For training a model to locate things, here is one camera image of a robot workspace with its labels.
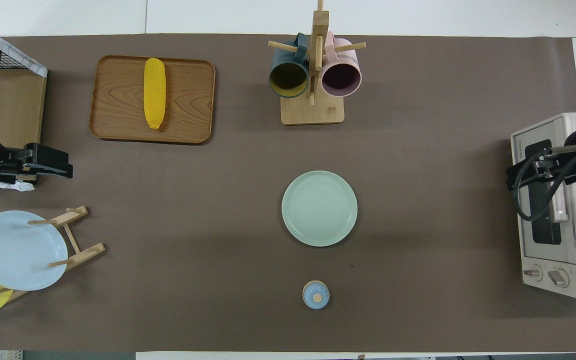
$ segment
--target blue lid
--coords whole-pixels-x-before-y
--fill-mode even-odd
[[[303,287],[302,297],[304,303],[310,309],[322,309],[330,300],[330,292],[326,284],[319,280],[313,280]]]

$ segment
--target pink mug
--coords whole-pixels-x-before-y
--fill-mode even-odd
[[[335,52],[335,48],[350,44],[347,39],[335,38],[332,31],[327,33],[321,66],[321,87],[331,96],[349,96],[362,84],[357,52]]]

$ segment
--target brown rectangular tray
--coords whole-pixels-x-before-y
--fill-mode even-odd
[[[166,67],[166,112],[158,129],[144,116],[148,57],[102,57],[94,75],[90,132],[112,141],[200,144],[213,127],[215,67],[208,61],[160,60]]]

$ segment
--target mug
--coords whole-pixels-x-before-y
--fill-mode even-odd
[[[306,35],[297,34],[294,41],[284,42],[297,47],[297,52],[275,48],[268,84],[282,98],[295,98],[308,88],[308,56]]]
[[[335,52],[335,48],[350,44],[347,39],[335,38],[332,31],[327,33],[321,62],[321,87],[331,96],[349,96],[362,84],[357,51]]]

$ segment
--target brown tabletop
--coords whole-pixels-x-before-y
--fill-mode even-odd
[[[281,125],[268,87],[284,35],[11,38],[49,69],[43,144],[74,178],[0,189],[0,212],[89,207],[72,230],[105,255],[0,310],[0,349],[90,351],[576,351],[576,299],[521,281],[505,189],[512,132],[576,112],[567,38],[348,36],[361,89],[338,125]],[[205,145],[103,141],[88,128],[105,55],[210,61]],[[354,189],[342,242],[313,248],[283,224],[302,173]],[[331,301],[310,310],[304,284]]]

